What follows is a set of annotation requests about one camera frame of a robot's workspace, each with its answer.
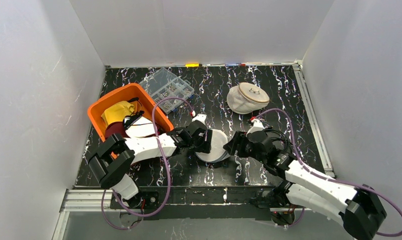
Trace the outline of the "white mesh bag blue trim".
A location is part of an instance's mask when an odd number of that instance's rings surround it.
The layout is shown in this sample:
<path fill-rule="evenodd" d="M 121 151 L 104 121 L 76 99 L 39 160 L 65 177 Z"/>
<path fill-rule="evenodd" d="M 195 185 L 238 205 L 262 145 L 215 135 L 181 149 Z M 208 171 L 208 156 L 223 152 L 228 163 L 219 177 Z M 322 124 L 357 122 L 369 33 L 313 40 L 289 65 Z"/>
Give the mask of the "white mesh bag blue trim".
<path fill-rule="evenodd" d="M 223 146 L 228 143 L 227 135 L 218 129 L 208 129 L 207 133 L 210 137 L 207 137 L 207 141 L 210 142 L 210 152 L 196 152 L 196 156 L 206 163 L 217 163 L 227 159 L 230 155 L 224 150 Z"/>

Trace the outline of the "white mesh bag beige trim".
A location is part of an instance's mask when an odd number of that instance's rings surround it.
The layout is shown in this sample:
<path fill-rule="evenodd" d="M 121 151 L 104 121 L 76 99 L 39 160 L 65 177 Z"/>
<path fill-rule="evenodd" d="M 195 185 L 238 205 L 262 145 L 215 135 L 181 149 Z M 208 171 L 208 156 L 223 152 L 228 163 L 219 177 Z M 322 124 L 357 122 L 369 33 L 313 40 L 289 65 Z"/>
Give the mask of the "white mesh bag beige trim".
<path fill-rule="evenodd" d="M 266 107 L 270 103 L 270 97 L 260 87 L 241 82 L 230 88 L 226 102 L 233 112 L 245 115 Z"/>

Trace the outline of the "maroon bra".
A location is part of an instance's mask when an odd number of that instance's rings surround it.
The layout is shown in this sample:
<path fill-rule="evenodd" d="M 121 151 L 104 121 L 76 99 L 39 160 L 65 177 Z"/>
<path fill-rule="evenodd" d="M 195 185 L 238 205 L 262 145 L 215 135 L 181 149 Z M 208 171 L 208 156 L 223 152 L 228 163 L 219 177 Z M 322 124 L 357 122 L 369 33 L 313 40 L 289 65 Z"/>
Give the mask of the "maroon bra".
<path fill-rule="evenodd" d="M 117 121 L 117 122 L 111 123 L 105 130 L 104 138 L 108 139 L 113 134 L 119 134 L 123 138 L 128 137 L 128 135 L 125 132 L 123 122 Z"/>

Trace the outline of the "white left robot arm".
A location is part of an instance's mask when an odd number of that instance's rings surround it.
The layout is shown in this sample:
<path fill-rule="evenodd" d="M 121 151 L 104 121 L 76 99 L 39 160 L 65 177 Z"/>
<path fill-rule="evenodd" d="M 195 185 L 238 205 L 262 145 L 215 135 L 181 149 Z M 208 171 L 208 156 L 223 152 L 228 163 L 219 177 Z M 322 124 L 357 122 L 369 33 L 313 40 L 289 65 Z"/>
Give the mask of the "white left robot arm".
<path fill-rule="evenodd" d="M 102 189 L 112 189 L 123 200 L 139 193 L 139 187 L 128 175 L 132 164 L 143 160 L 175 156 L 183 149 L 197 153 L 210 153 L 211 129 L 194 120 L 186 127 L 178 127 L 159 136 L 126 138 L 113 134 L 104 141 L 87 164 Z"/>

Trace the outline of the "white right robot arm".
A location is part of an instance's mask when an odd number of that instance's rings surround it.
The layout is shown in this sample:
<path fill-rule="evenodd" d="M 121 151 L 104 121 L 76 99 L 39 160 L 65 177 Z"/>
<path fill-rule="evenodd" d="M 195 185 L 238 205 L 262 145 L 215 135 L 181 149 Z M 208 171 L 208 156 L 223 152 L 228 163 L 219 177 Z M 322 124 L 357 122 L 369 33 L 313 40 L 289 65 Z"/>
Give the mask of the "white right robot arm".
<path fill-rule="evenodd" d="M 261 162 L 272 175 L 283 179 L 274 196 L 283 203 L 309 208 L 339 223 L 357 240 L 371 240 L 387 213 L 366 185 L 336 183 L 333 178 L 302 165 L 285 136 L 272 129 L 237 131 L 223 146 L 227 153 Z"/>

